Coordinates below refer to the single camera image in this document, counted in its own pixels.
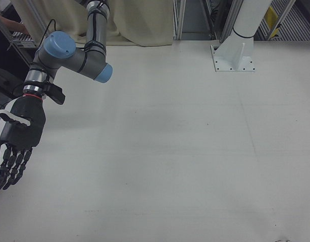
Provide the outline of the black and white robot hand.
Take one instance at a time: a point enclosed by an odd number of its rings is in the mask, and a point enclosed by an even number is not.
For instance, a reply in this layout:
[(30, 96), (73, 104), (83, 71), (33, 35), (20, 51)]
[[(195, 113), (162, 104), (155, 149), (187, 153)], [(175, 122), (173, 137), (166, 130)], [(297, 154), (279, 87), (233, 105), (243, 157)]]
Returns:
[(23, 176), (45, 121), (43, 100), (33, 94), (24, 94), (0, 110), (0, 190)]

